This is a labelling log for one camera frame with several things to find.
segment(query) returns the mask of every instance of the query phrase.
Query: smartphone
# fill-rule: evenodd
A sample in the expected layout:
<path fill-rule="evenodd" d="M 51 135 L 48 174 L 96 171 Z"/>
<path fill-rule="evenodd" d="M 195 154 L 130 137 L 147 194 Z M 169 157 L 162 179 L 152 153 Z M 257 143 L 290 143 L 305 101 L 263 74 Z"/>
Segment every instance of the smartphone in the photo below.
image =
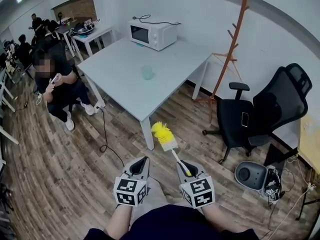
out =
<path fill-rule="evenodd" d="M 246 112 L 242 112 L 241 125 L 244 127 L 248 127 L 249 123 L 249 115 Z"/>
<path fill-rule="evenodd" d="M 56 75 L 56 76 L 52 79 L 51 84 L 54 85 L 57 81 L 58 81 L 58 76 Z"/>

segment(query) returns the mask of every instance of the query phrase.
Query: white sneaker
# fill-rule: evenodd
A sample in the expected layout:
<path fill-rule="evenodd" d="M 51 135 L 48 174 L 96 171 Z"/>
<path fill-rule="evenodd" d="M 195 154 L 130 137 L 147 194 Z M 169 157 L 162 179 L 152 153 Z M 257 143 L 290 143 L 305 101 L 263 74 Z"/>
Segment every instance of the white sneaker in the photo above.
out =
<path fill-rule="evenodd" d="M 68 111 L 66 116 L 65 126 L 68 128 L 69 131 L 72 131 L 75 128 L 75 123 L 71 119 L 71 113 Z"/>
<path fill-rule="evenodd" d="M 95 109 L 94 109 L 94 107 L 93 107 L 91 104 L 89 104 L 89 105 L 83 104 L 82 101 L 81 101 L 80 103 L 81 103 L 81 106 L 84 107 L 85 112 L 86 112 L 89 116 L 92 116 L 92 115 L 96 112 Z"/>

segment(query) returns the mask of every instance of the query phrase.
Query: white microwave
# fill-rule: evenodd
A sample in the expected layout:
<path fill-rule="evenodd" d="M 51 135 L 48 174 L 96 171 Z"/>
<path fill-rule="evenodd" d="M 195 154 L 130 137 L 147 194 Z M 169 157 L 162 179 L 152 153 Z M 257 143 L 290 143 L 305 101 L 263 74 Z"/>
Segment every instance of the white microwave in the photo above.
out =
<path fill-rule="evenodd" d="M 162 22 L 148 18 L 149 22 Z M 130 40 L 138 44 L 161 51 L 177 41 L 178 27 L 169 23 L 151 24 L 140 22 L 139 19 L 129 21 Z"/>

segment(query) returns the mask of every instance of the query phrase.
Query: wooden coat rack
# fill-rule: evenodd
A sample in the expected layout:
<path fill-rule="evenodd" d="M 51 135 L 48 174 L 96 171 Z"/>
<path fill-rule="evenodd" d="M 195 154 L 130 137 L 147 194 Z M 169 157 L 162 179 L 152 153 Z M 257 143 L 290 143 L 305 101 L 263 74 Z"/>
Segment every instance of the wooden coat rack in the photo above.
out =
<path fill-rule="evenodd" d="M 223 65 L 223 68 L 222 68 L 222 71 L 221 71 L 221 74 L 219 76 L 219 79 L 214 87 L 214 90 L 213 90 L 213 93 L 212 95 L 209 97 L 209 98 L 200 98 L 200 99 L 196 99 L 195 102 L 207 102 L 209 107 L 210 107 L 210 112 L 209 112 L 209 122 L 211 124 L 211 121 L 212 121 L 212 105 L 213 103 L 216 102 L 215 100 L 215 95 L 217 93 L 217 90 L 219 88 L 219 85 L 222 81 L 222 78 L 224 77 L 224 74 L 228 68 L 228 64 L 229 62 L 232 62 L 236 72 L 237 72 L 237 75 L 238 77 L 240 78 L 240 80 L 242 81 L 241 79 L 241 76 L 239 74 L 239 71 L 236 67 L 236 64 L 235 62 L 237 61 L 237 59 L 235 59 L 233 57 L 233 52 L 235 50 L 235 48 L 238 47 L 238 43 L 237 43 L 237 39 L 238 39 L 238 35 L 239 35 L 239 32 L 240 32 L 240 28 L 241 28 L 241 24 L 242 24 L 242 21 L 244 19 L 244 15 L 245 15 L 245 11 L 249 9 L 249 6 L 247 6 L 247 2 L 248 0 L 242 0 L 242 4 L 241 4 L 241 9 L 240 9 L 240 13 L 239 13 L 239 18 L 238 18 L 238 22 L 237 24 L 235 25 L 234 23 L 232 23 L 232 25 L 234 26 L 235 28 L 235 31 L 234 31 L 234 34 L 232 35 L 231 31 L 228 29 L 228 33 L 229 35 L 231 36 L 232 38 L 232 42 L 231 42 L 231 45 L 230 45 L 230 49 L 229 49 L 229 52 L 226 53 L 226 54 L 222 54 L 222 53 L 213 53 L 214 56 L 216 57 L 226 57 L 225 59 L 225 62 L 224 62 L 224 65 Z"/>

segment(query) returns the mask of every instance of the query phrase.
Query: black office chair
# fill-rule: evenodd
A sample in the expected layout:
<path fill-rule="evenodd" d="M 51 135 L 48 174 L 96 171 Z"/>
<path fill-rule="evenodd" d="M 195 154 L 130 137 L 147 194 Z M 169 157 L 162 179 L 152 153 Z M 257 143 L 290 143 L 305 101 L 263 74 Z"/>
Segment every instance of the black office chair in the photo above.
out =
<path fill-rule="evenodd" d="M 202 131 L 203 135 L 222 135 L 227 149 L 219 164 L 227 159 L 231 148 L 244 147 L 249 157 L 253 148 L 268 143 L 275 129 L 302 118 L 308 111 L 306 96 L 312 83 L 307 73 L 293 63 L 279 67 L 270 83 L 253 98 L 253 104 L 240 100 L 242 91 L 250 91 L 248 85 L 231 82 L 229 87 L 237 92 L 235 99 L 217 102 L 220 130 Z"/>

